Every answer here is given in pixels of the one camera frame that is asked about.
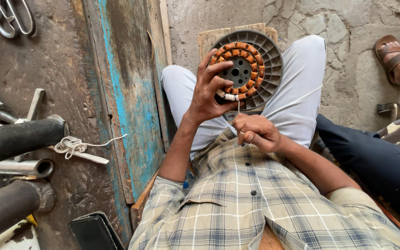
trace plaid shirt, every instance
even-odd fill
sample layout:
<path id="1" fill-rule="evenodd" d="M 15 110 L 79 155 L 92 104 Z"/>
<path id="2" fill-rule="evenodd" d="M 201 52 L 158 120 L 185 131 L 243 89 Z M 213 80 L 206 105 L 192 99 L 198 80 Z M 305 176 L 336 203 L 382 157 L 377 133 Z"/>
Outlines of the plaid shirt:
<path id="1" fill-rule="evenodd" d="M 257 249 L 265 223 L 285 249 L 400 249 L 400 231 L 364 192 L 330 200 L 286 158 L 226 129 L 199 151 L 187 195 L 160 177 L 130 249 Z"/>

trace sleeve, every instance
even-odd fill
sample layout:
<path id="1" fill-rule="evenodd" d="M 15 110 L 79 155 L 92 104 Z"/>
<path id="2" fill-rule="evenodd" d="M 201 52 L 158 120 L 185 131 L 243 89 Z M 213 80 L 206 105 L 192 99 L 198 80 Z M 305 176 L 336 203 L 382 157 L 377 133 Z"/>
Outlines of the sleeve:
<path id="1" fill-rule="evenodd" d="M 330 201 L 343 207 L 349 218 L 367 226 L 371 234 L 400 246 L 400 229 L 363 191 L 355 188 L 341 188 L 330 196 Z"/>
<path id="2" fill-rule="evenodd" d="M 129 249 L 146 249 L 153 245 L 164 219 L 174 215 L 184 201 L 182 190 L 182 183 L 157 176 Z"/>

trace light gray trousers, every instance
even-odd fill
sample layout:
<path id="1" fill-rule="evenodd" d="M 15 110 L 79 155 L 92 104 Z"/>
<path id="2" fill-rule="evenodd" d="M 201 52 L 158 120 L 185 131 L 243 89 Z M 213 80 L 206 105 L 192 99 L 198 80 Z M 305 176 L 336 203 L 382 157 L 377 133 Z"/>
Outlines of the light gray trousers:
<path id="1" fill-rule="evenodd" d="M 305 147 L 309 147 L 316 128 L 326 64 L 325 50 L 325 40 L 315 35 L 292 43 L 282 55 L 282 82 L 262 112 L 282 134 Z M 171 65 L 163 70 L 161 80 L 178 127 L 191 105 L 197 78 L 191 71 Z M 203 122 L 192 143 L 191 159 L 228 127 L 236 133 L 223 116 Z"/>

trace black pipe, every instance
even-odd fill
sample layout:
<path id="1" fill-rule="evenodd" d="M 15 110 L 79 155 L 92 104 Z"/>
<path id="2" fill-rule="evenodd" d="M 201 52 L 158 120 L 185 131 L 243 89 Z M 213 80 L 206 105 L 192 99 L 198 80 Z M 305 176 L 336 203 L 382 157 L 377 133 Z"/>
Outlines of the black pipe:
<path id="1" fill-rule="evenodd" d="M 0 162 L 55 145 L 68 135 L 69 128 L 58 115 L 32 122 L 0 126 Z"/>
<path id="2" fill-rule="evenodd" d="M 0 234 L 37 210 L 47 211 L 55 196 L 46 181 L 17 180 L 0 189 Z"/>

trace shirt pocket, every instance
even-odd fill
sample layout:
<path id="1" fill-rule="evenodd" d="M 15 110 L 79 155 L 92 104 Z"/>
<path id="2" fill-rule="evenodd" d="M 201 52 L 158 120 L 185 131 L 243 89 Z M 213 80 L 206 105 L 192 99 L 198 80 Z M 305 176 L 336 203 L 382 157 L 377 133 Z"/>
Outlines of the shirt pocket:
<path id="1" fill-rule="evenodd" d="M 226 206 L 226 176 L 228 170 L 224 169 L 201 178 L 192 186 L 180 208 L 188 203 L 211 202 Z"/>

